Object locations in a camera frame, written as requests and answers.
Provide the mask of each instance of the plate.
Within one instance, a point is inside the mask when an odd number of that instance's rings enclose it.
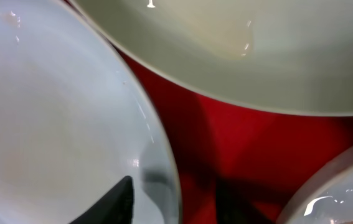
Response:
[[[71,0],[118,48],[189,90],[286,114],[353,116],[351,0]]]
[[[171,148],[120,56],[62,1],[0,0],[0,224],[70,223],[126,175],[134,224],[179,222]]]
[[[284,208],[277,224],[353,223],[353,147],[315,173]]]

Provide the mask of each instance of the table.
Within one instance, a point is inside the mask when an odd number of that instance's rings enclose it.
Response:
[[[276,220],[302,184],[353,145],[353,118],[229,105],[183,89],[119,53],[148,92],[167,132],[181,180],[184,224],[216,224],[216,177]]]

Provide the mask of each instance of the white plate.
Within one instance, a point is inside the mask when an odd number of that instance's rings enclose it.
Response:
[[[353,147],[327,163],[293,196],[277,224],[353,221]]]
[[[353,115],[353,0],[71,0],[152,71],[288,114]]]
[[[178,223],[171,148],[119,55],[62,1],[0,0],[0,224],[69,223],[125,175],[133,223]]]

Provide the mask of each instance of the red table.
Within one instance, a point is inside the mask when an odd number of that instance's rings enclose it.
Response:
[[[327,161],[353,145],[353,118],[273,114],[183,89],[120,52],[151,97],[175,155],[185,224],[215,224],[222,177],[268,218]]]

